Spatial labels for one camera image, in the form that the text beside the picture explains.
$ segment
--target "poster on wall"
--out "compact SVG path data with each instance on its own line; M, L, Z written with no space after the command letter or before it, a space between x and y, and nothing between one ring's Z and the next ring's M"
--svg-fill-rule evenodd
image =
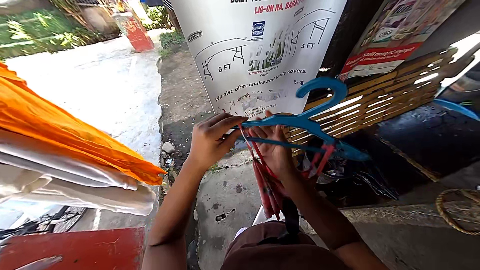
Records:
M385 0L350 54L340 80L394 70L465 0Z
M303 111L347 0L173 0L215 112Z

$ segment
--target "hand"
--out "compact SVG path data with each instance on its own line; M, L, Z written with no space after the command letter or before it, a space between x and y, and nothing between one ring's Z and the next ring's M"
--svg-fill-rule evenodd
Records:
M248 117L220 113L197 123L193 127L192 145L187 161L206 171L230 151L240 136L238 129L230 135L225 132L247 119Z
M268 110L266 111L266 116L272 116L272 113ZM280 125L261 127L256 126L250 129L249 133L250 136L287 142L287 139L282 131L282 126ZM296 171L295 165L293 164L292 151L290 148L273 144L257 143L257 145L268 167L277 177L285 174L291 174L292 172Z

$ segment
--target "red painted pillar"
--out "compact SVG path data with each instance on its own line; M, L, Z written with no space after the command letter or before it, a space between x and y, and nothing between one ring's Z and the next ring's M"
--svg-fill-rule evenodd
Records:
M138 19L131 12L112 15L117 20L120 30L127 36L136 52L154 48L153 41Z
M15 236L3 243L0 269L140 270L144 236L144 228Z

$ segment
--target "bamboo slat wall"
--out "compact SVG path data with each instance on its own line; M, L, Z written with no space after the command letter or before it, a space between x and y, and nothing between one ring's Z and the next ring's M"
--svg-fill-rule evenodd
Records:
M434 52L403 63L390 73L352 86L340 104L311 119L318 122L327 134L341 138L413 110L432 101L440 82L460 71L459 65L449 64L456 52L456 48ZM431 79L415 83L427 76ZM305 110L322 104L329 98L308 103ZM298 128L289 128L285 133L293 144L305 144L312 138L311 134ZM300 150L296 150L294 155L299 153Z

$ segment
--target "pebble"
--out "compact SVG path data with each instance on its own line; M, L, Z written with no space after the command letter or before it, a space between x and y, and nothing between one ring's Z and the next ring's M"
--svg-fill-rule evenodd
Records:
M167 152L168 154L171 154L175 151L175 148L173 147L173 145L170 142L165 142L162 145L162 150Z

